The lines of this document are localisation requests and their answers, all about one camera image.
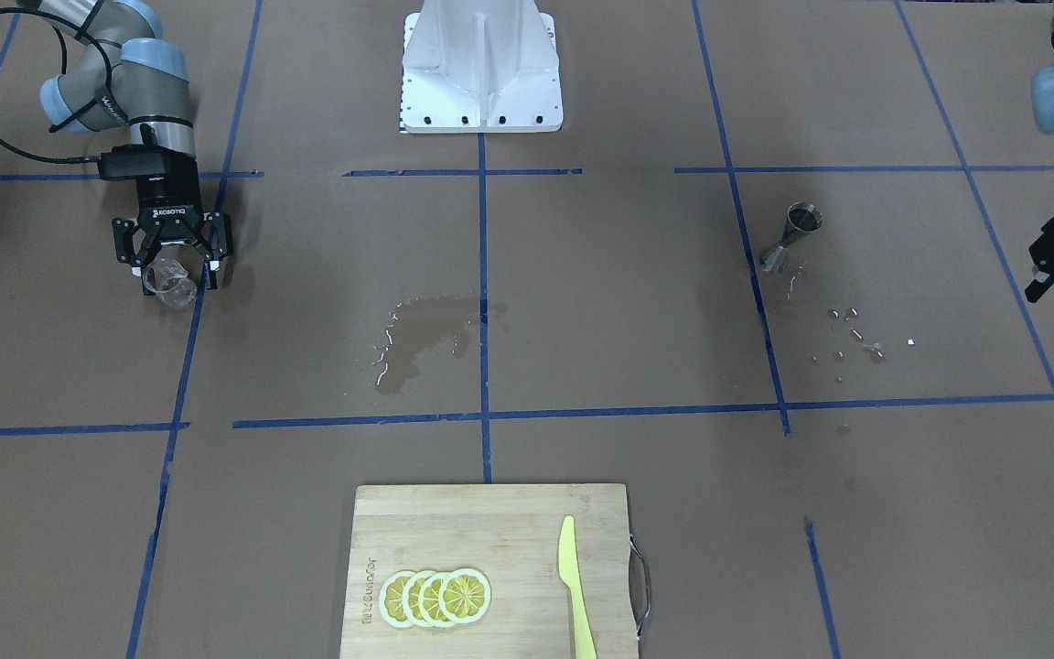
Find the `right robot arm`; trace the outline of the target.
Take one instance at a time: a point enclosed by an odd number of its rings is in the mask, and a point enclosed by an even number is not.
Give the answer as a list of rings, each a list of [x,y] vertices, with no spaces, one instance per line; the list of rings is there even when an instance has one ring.
[[[163,37],[158,13],[142,1],[21,1],[82,43],[79,62],[40,89],[50,131],[76,134],[123,128],[129,139],[101,154],[109,182],[135,185],[134,217],[114,218],[114,255],[137,276],[168,245],[192,247],[202,282],[216,289],[231,255],[231,222],[202,206],[193,106],[183,51]]]

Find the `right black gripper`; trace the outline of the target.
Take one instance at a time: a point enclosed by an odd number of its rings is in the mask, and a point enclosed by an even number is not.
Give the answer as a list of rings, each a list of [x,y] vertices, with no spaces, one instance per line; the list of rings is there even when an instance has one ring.
[[[116,260],[141,279],[143,296],[154,296],[151,264],[162,251],[162,243],[196,245],[204,264],[206,289],[218,289],[223,259],[233,254],[231,216],[204,212],[196,174],[165,174],[135,181],[137,218],[113,218]]]

